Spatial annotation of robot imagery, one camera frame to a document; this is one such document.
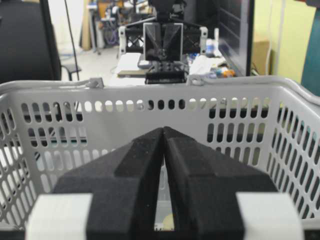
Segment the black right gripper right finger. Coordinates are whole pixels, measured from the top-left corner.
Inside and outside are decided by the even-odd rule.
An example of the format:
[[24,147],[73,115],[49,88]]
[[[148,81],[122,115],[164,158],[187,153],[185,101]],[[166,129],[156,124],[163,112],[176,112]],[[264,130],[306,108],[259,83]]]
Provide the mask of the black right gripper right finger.
[[290,196],[268,174],[163,129],[176,229],[198,240],[302,240]]

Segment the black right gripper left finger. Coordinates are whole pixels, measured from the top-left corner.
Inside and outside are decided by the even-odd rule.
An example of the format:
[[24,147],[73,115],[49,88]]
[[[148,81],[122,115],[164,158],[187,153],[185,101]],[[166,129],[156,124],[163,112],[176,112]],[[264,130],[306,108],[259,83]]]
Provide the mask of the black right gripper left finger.
[[156,128],[62,175],[38,197],[27,240],[132,240],[154,230],[163,161]]

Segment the black and white opposite gripper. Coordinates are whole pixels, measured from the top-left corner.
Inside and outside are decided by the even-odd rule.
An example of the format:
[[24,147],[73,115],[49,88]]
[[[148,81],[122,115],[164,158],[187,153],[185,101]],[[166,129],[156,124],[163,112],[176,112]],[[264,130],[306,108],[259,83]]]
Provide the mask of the black and white opposite gripper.
[[140,53],[151,66],[147,85],[183,84],[188,72],[183,57],[206,54],[208,28],[183,21],[137,21],[118,29],[119,52]]

